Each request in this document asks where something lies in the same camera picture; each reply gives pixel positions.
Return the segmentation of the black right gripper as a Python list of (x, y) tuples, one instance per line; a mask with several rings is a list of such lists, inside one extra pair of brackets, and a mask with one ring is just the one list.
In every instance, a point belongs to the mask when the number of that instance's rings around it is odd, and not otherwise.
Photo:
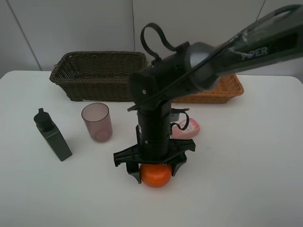
[[(171, 176), (175, 176), (186, 158), (179, 158), (186, 151), (195, 151), (192, 139), (171, 139), (172, 127), (185, 130), (189, 125), (188, 108), (175, 109), (171, 101), (162, 102), (154, 110), (137, 110), (138, 125), (136, 127), (137, 144), (114, 153), (114, 164), (126, 163), (127, 173), (133, 176), (138, 184), (142, 183), (140, 164), (170, 164)], [(186, 124), (181, 127), (171, 122), (171, 114), (185, 114)]]

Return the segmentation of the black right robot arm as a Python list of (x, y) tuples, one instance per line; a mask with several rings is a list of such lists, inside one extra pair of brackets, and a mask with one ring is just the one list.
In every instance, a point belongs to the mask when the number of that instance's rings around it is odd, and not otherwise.
[(124, 163), (129, 175), (141, 181), (141, 164), (170, 166), (171, 174), (186, 163), (185, 152), (196, 148), (192, 139), (172, 139), (171, 115), (186, 113), (173, 109), (173, 99), (211, 90), (223, 76), (251, 70), (303, 55), (303, 7), (288, 5), (274, 10), (247, 26), (225, 43), (213, 47), (185, 42), (172, 46), (162, 29), (154, 29), (173, 54), (162, 59), (140, 35), (142, 46), (154, 59), (151, 65), (131, 75), (129, 91), (136, 111), (137, 144), (113, 154), (116, 166)]

